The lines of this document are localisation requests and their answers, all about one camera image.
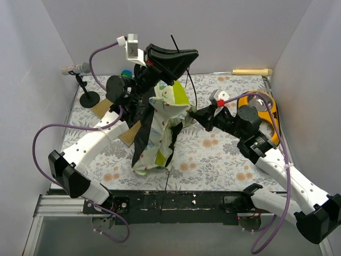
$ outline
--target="floral tablecloth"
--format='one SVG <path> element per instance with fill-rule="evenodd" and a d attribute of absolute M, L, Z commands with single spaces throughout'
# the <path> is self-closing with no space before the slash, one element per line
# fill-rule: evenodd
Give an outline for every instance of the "floral tablecloth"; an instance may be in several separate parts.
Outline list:
<path fill-rule="evenodd" d="M 99 76 L 105 85 L 109 76 Z M 261 76 L 233 76 L 230 74 L 192 75 L 198 96 L 198 109 L 209 105 L 209 96 L 221 88 L 230 97 L 236 97 L 246 91 L 265 90 Z M 87 89 L 99 93 L 101 99 L 105 92 L 91 76 L 84 77 Z M 186 76 L 179 82 L 185 86 Z M 194 92 L 188 79 L 186 92 L 194 104 Z M 94 126 L 99 118 L 91 109 L 83 108 L 79 98 L 71 113 L 70 124 Z M 236 102 L 227 104 L 232 115 L 236 114 Z M 262 131 L 271 135 L 268 125 L 262 125 Z M 74 144 L 85 134 L 84 131 L 67 129 L 62 149 Z M 169 168 L 167 190 L 243 190 L 252 183 L 274 191 L 284 189 L 264 171 L 244 158 L 237 149 L 238 140 L 216 128 L 208 133 L 196 123 L 182 130 L 175 145 L 172 167 Z M 97 179 L 109 189 L 164 190 L 168 171 L 152 172 L 147 176 L 135 174 L 131 169 L 134 145 L 127 148 L 119 139 L 114 140 L 89 165 L 87 175 Z"/>

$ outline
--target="microphone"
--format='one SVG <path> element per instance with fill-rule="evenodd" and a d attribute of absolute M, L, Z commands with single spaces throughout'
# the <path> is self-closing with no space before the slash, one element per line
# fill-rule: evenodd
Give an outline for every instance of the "microphone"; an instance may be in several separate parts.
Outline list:
<path fill-rule="evenodd" d="M 69 72 L 72 72 L 74 74 L 80 74 L 80 73 L 87 74 L 87 73 L 90 73 L 90 65 L 87 62 L 83 62 L 82 64 L 79 64 L 79 65 L 62 68 L 60 72 L 65 76 L 70 75 Z"/>

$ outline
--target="black stand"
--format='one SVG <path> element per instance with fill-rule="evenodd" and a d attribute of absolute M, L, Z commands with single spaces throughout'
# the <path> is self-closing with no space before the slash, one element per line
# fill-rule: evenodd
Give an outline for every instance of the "black stand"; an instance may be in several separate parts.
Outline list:
<path fill-rule="evenodd" d="M 75 74 L 76 80 L 79 83 L 80 87 L 82 87 L 84 94 L 80 97 L 79 102 L 84 108 L 92 108 L 98 102 L 100 102 L 100 96 L 96 92 L 88 92 L 85 89 L 87 82 L 82 80 L 82 77 L 79 74 Z"/>

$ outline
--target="tabletop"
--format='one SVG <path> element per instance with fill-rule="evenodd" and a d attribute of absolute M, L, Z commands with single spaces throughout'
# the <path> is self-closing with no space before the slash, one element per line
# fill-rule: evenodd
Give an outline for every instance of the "tabletop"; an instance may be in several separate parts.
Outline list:
<path fill-rule="evenodd" d="M 264 90 L 261 76 L 234 76 L 231 74 L 191 75 L 198 97 L 198 109 L 210 104 L 209 96 L 217 88 L 226 91 L 230 98 L 251 90 Z M 105 85 L 110 76 L 99 76 Z M 96 91 L 101 100 L 105 92 L 96 84 L 91 76 L 85 76 L 87 90 Z M 186 75 L 178 80 L 184 87 Z M 195 104 L 192 84 L 188 79 L 186 93 L 192 104 Z M 69 123 L 77 126 L 94 126 L 99 118 L 92 109 L 83 108 L 79 98 L 83 94 L 79 90 L 77 100 L 71 112 Z M 236 102 L 226 104 L 232 115 L 236 114 Z M 271 136 L 269 125 L 262 124 L 261 130 Z M 66 129 L 62 149 L 70 147 L 86 132 Z M 206 132 L 195 123 L 184 128 L 175 144 L 174 156 L 169 168 L 167 190 L 230 190 L 240 191 L 258 183 L 271 191 L 284 189 L 267 173 L 244 158 L 237 148 L 238 139 L 214 128 Z M 128 190 L 165 190 L 168 171 L 152 172 L 141 176 L 132 171 L 131 162 L 134 145 L 129 148 L 120 140 L 115 139 L 89 165 L 86 175 L 96 179 L 108 189 Z M 52 184 L 51 188 L 60 188 Z"/>

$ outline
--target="wooden rolling pin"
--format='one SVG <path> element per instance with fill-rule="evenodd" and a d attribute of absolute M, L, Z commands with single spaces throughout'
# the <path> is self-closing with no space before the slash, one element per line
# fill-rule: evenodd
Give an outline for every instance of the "wooden rolling pin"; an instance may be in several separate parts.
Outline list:
<path fill-rule="evenodd" d="M 271 76 L 272 69 L 234 69 L 232 71 L 233 75 L 261 75 L 261 76 Z"/>

